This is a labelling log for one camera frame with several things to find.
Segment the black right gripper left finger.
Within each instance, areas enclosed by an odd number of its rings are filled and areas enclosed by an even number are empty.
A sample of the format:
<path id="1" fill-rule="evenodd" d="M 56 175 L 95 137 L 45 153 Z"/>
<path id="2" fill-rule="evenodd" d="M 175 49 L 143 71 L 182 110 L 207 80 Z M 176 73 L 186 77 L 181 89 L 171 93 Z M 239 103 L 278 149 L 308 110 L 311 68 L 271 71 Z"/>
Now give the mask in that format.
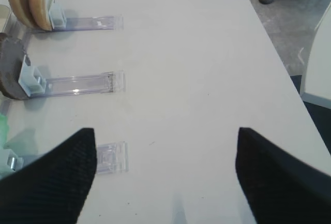
<path id="1" fill-rule="evenodd" d="M 82 128 L 1 180 L 1 223 L 77 223 L 96 170 L 94 129 Z"/>

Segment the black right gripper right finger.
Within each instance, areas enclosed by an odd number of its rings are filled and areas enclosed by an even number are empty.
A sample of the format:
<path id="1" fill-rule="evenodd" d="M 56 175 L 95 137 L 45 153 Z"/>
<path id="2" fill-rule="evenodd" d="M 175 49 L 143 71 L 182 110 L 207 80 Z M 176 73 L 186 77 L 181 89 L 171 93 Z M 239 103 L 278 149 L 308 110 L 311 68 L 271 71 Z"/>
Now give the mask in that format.
<path id="1" fill-rule="evenodd" d="M 251 128 L 238 131 L 235 171 L 256 223 L 330 223 L 330 176 Z"/>

